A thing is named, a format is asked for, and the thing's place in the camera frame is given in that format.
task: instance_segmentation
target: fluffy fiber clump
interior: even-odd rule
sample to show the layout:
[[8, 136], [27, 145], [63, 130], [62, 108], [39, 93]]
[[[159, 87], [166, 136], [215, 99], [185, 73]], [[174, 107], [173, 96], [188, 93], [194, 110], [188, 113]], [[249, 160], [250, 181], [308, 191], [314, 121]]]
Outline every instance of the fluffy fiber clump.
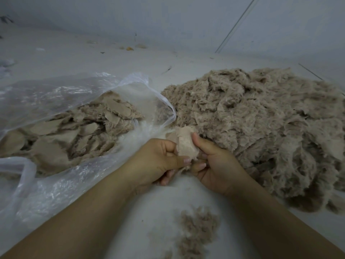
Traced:
[[162, 91], [176, 108], [173, 125], [234, 153], [271, 194], [304, 211], [339, 212], [345, 190], [344, 96], [290, 69], [210, 71]]

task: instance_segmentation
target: white floor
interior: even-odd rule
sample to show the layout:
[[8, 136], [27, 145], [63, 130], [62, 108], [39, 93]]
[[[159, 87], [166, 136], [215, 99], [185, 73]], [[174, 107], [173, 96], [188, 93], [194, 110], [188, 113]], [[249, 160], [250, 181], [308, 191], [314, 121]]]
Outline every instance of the white floor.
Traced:
[[[273, 67], [287, 68], [303, 77], [317, 79], [296, 63], [270, 61], [214, 53], [163, 51], [134, 47], [134, 42], [117, 42], [97, 36], [75, 35], [59, 31], [8, 27], [1, 32], [0, 59], [14, 58], [12, 77], [0, 80], [0, 86], [19, 80], [43, 79], [81, 72], [108, 72], [124, 77], [143, 72], [152, 79], [152, 87], [161, 91], [169, 84], [181, 84], [201, 77], [212, 69]], [[134, 51], [120, 50], [132, 46]], [[178, 233], [176, 214], [192, 206], [208, 205], [222, 217], [218, 239], [209, 247], [209, 258], [253, 258], [255, 249], [244, 234], [231, 206], [210, 193], [194, 178], [180, 177], [169, 187], [155, 187], [136, 200], [114, 238], [106, 258], [154, 258], [171, 248]], [[345, 251], [345, 216], [327, 211], [292, 213]]]

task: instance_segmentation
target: clear plastic bag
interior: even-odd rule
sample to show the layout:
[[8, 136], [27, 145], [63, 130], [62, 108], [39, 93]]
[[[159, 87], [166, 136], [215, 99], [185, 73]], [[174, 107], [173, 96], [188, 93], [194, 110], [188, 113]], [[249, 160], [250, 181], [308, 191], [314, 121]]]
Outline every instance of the clear plastic bag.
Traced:
[[22, 81], [0, 90], [0, 138], [6, 132], [48, 119], [113, 90], [134, 105], [143, 119], [122, 135], [114, 152], [46, 178], [34, 178], [36, 165], [23, 157], [0, 159], [0, 172], [21, 174], [19, 182], [0, 178], [0, 254], [67, 207], [121, 166], [147, 140], [175, 120], [169, 101], [135, 73], [120, 80], [106, 73]]

